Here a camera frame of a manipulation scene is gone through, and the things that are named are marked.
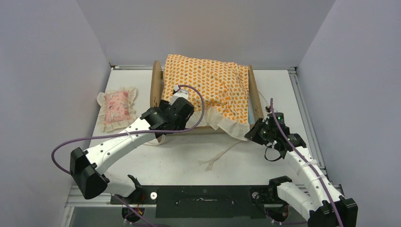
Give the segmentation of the wooden pet bed frame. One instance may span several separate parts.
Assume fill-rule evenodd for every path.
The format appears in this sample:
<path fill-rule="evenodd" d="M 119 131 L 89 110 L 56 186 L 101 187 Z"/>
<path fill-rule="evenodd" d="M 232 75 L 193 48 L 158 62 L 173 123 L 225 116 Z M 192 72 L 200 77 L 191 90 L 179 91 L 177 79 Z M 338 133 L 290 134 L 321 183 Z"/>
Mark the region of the wooden pet bed frame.
<path fill-rule="evenodd" d="M 151 77 L 151 87 L 150 87 L 150 106 L 159 106 L 162 100 L 162 93 L 164 90 L 164 71 L 161 67 L 160 61 L 154 61 Z M 252 105 L 255 123 L 259 118 L 264 118 L 265 110 L 261 105 L 259 91 L 257 88 L 254 71 L 252 65 L 248 65 L 248 89 L 249 98 L 248 105 Z M 184 132 L 183 135 L 213 135 L 213 134 L 226 134 L 238 140 L 245 140 L 244 135 L 254 126 L 254 124 L 246 124 L 245 126 L 240 126 L 235 124 L 229 132 L 224 131 L 221 127 L 211 127 L 211 126 L 197 126 L 195 129 Z"/>

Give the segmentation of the orange patterned bed cushion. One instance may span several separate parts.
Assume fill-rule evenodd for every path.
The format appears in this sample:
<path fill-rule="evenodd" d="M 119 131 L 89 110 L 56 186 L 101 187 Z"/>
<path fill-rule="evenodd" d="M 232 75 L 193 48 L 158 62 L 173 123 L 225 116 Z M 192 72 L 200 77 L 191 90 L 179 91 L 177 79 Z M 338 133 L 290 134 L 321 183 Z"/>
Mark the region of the orange patterned bed cushion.
<path fill-rule="evenodd" d="M 249 68 L 235 62 L 168 55 L 163 75 L 162 99 L 170 101 L 175 85 L 191 86 L 189 101 L 194 114 L 186 127 L 221 129 L 229 136 L 245 140 L 249 123 Z"/>

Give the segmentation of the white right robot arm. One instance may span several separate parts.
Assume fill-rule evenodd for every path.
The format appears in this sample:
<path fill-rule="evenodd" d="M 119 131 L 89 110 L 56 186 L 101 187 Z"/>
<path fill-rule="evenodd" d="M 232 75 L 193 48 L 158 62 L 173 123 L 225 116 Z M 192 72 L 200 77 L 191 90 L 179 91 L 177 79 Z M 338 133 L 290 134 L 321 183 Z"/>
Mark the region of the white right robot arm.
<path fill-rule="evenodd" d="M 256 204 L 279 202 L 291 206 L 309 227 L 354 227 L 357 224 L 357 203 L 346 199 L 318 167 L 306 143 L 285 125 L 284 114 L 273 112 L 259 118 L 245 138 L 279 152 L 306 187 L 299 189 L 288 176 L 269 180 L 266 192 L 252 192 Z"/>

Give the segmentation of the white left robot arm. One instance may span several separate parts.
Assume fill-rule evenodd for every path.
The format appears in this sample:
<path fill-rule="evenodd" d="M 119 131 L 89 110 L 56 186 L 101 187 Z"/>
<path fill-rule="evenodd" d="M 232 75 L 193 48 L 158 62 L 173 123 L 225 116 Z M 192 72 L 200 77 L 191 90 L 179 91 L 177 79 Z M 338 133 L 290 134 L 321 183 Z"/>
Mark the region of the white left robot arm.
<path fill-rule="evenodd" d="M 86 150 L 74 149 L 70 154 L 70 174 L 84 198 L 89 200 L 109 193 L 122 196 L 128 203 L 138 202 L 141 197 L 138 180 L 132 175 L 115 176 L 108 168 L 142 144 L 184 130 L 193 113 L 194 106 L 184 97 L 171 103 L 163 101 L 143 113 L 121 136 Z"/>

